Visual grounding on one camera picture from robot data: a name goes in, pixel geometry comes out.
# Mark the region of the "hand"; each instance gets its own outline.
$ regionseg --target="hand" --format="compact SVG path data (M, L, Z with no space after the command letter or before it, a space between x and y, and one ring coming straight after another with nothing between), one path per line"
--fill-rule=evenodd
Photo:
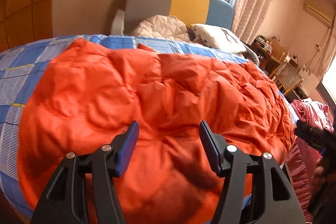
M331 183L336 181L336 172L327 175L327 177L324 176L324 167L321 166L321 161L322 159L319 159L316 162L317 168L311 178L311 191L313 194L317 193L325 182Z

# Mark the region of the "window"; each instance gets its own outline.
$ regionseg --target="window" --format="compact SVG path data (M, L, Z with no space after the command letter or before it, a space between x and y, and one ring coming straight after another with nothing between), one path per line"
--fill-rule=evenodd
M327 73L322 79L322 84L330 93L331 97L336 101L336 58L330 65Z

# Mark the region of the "yellow headboard panel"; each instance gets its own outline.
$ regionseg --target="yellow headboard panel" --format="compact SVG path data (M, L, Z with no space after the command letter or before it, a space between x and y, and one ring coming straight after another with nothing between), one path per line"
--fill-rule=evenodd
M210 0L171 0L169 15L176 16L187 27L191 24L205 24Z

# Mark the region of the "blue plaid bedsheet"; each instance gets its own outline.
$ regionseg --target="blue plaid bedsheet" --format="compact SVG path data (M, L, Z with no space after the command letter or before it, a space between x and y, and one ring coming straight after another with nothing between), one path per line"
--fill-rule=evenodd
M154 38L105 35L50 38L0 53L0 188L7 200L29 218L33 210L22 195L16 163L21 115L50 60L79 37L110 49L137 48L137 45L142 43L163 53L197 54L238 64L247 62L236 55L201 45ZM287 105L296 122L297 115L288 102Z

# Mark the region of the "orange duvet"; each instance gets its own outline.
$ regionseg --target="orange duvet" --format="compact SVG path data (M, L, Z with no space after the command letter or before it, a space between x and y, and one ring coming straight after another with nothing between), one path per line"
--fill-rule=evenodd
M127 171L115 179L127 223L212 218L223 180L202 148L202 120L229 144L254 155L271 152L279 163L295 138L277 87L253 63L110 50L78 39L50 62L22 115L18 174L30 206L67 152L92 153L132 120L139 140ZM250 188L248 177L246 194Z

